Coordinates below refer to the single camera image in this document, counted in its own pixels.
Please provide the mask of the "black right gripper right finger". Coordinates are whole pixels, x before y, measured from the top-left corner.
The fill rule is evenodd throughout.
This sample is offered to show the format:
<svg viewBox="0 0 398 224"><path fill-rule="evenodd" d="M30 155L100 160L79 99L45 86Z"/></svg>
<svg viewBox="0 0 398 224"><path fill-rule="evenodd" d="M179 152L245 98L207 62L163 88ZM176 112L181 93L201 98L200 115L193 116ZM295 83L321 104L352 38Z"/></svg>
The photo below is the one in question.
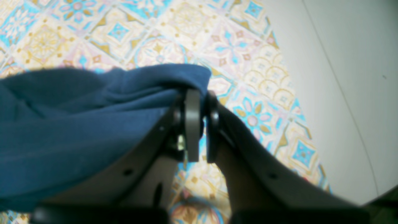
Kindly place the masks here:
<svg viewBox="0 0 398 224"><path fill-rule="evenodd" d="M321 190L279 162L209 91L207 161L225 176L231 224L368 224L361 207Z"/></svg>

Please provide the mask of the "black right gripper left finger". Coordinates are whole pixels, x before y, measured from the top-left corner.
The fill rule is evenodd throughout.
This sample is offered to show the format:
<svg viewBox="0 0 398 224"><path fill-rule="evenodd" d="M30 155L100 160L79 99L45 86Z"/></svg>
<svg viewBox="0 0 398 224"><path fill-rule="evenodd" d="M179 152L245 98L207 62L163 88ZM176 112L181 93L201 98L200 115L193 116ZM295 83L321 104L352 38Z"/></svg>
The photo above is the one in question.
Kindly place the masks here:
<svg viewBox="0 0 398 224"><path fill-rule="evenodd" d="M88 180L40 203L33 224L169 224L175 170L199 159L201 95L178 95L140 143Z"/></svg>

